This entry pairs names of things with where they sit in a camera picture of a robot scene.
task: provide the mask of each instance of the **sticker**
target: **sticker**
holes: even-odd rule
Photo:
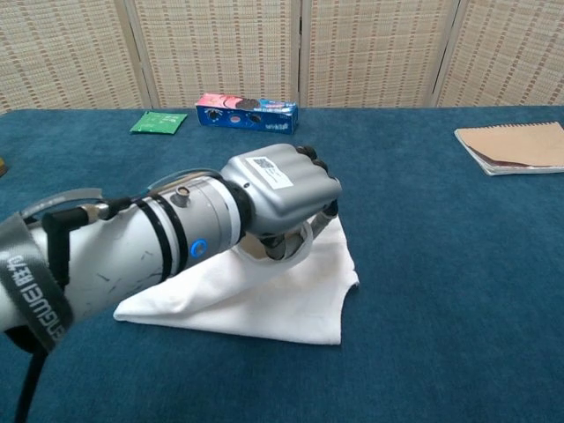
[[[293,186],[290,178],[268,157],[247,157],[247,162],[268,182],[272,189]]]

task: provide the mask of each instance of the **black cable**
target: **black cable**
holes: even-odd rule
[[[43,348],[33,353],[32,359],[29,362],[29,367],[27,368],[24,386],[19,393],[18,408],[16,409],[16,418],[14,419],[16,423],[24,423],[27,420],[27,414],[29,413],[29,409],[32,404],[33,394],[37,388],[37,382],[41,376],[41,370],[43,369],[47,355],[47,351]]]

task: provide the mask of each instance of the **blue table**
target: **blue table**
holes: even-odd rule
[[[273,143],[313,145],[343,184],[360,288],[343,344],[117,323],[74,327],[33,422],[564,421],[564,175],[488,177],[459,127],[564,123],[563,107],[301,110],[293,136],[199,126],[131,135],[141,110],[0,117],[0,219],[65,189],[132,195]],[[0,338],[0,420],[28,355]]]

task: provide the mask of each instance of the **beige partition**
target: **beige partition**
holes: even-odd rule
[[[206,92],[296,100],[299,1],[134,4],[159,106],[192,107]]]
[[[452,7],[450,0],[305,1],[302,104],[423,106]]]
[[[469,0],[439,106],[564,104],[564,3]]]
[[[0,75],[0,111],[142,106],[112,0],[2,2]]]

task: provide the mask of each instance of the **white napkin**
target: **white napkin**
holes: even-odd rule
[[[236,246],[122,301],[118,321],[305,344],[341,342],[341,310],[359,283],[338,218],[280,262]]]

